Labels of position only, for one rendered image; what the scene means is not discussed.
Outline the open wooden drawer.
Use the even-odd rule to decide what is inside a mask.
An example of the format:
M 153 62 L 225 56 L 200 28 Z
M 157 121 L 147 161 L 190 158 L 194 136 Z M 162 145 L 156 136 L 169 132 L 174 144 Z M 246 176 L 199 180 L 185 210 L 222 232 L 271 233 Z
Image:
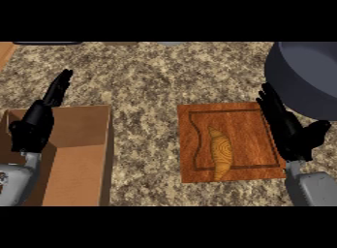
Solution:
M 26 206 L 110 203 L 115 135 L 107 105 L 53 109 L 54 127 L 41 154 Z

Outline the dark grey pot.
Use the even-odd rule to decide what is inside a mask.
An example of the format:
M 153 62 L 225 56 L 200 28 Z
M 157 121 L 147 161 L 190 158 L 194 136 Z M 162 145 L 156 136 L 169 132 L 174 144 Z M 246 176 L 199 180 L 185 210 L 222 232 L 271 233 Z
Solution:
M 337 121 L 337 42 L 275 42 L 265 59 L 265 81 L 292 110 Z

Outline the brown wooden cutting board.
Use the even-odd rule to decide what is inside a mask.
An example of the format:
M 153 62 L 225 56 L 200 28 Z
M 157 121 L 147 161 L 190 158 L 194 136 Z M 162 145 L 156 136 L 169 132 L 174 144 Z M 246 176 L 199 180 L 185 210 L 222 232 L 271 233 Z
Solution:
M 180 173 L 183 183 L 284 178 L 269 127 L 256 102 L 178 105 Z M 230 138 L 233 165 L 215 181 L 209 128 Z

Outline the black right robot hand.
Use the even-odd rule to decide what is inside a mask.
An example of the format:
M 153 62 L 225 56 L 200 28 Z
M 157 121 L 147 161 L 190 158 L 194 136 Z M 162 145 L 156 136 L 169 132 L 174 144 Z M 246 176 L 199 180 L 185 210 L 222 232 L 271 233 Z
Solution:
M 303 126 L 295 113 L 286 109 L 268 82 L 262 84 L 256 101 L 281 158 L 286 161 L 311 161 L 314 159 L 312 150 L 324 143 L 331 123 L 327 120 L 317 120 L 312 124 Z

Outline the golden croissant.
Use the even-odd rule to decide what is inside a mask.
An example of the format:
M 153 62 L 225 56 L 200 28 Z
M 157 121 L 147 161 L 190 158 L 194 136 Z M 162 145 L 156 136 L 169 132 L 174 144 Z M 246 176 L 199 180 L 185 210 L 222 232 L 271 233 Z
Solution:
M 215 181 L 219 181 L 233 165 L 231 141 L 227 135 L 213 127 L 209 128 L 211 151 L 215 162 Z

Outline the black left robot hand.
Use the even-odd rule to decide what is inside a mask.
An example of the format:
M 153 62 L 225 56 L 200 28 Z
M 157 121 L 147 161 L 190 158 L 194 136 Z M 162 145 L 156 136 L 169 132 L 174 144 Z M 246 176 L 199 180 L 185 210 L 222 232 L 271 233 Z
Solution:
M 71 86 L 72 70 L 63 69 L 54 78 L 44 97 L 34 101 L 23 119 L 9 125 L 12 133 L 12 151 L 40 153 L 50 139 L 54 115 L 53 108 L 62 105 Z

